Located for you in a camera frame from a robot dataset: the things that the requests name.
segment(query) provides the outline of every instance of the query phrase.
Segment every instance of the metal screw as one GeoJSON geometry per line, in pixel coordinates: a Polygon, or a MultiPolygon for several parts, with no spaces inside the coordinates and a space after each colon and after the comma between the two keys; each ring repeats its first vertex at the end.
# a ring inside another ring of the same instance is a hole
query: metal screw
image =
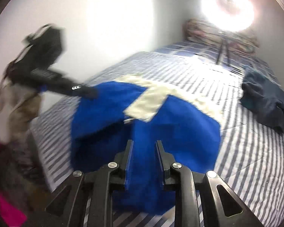
{"type": "Polygon", "coordinates": [[[73,176],[74,177],[80,177],[82,175],[82,171],[74,171],[73,176]]]}
{"type": "Polygon", "coordinates": [[[217,174],[214,171],[208,171],[207,176],[209,176],[210,178],[215,178],[217,174]]]}
{"type": "Polygon", "coordinates": [[[179,162],[173,163],[173,168],[180,169],[181,167],[182,167],[182,165],[179,162]]]}
{"type": "Polygon", "coordinates": [[[115,168],[115,167],[117,167],[118,166],[118,164],[116,163],[116,162],[109,162],[108,163],[108,167],[109,168],[115,168]]]}

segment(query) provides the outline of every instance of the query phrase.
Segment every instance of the pink fabric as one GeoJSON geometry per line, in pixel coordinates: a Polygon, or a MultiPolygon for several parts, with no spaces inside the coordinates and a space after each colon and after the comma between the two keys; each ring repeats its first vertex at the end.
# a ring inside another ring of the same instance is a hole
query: pink fabric
{"type": "Polygon", "coordinates": [[[10,203],[8,203],[1,192],[0,215],[10,227],[21,226],[26,221],[26,216],[21,211],[14,208],[10,203]]]}

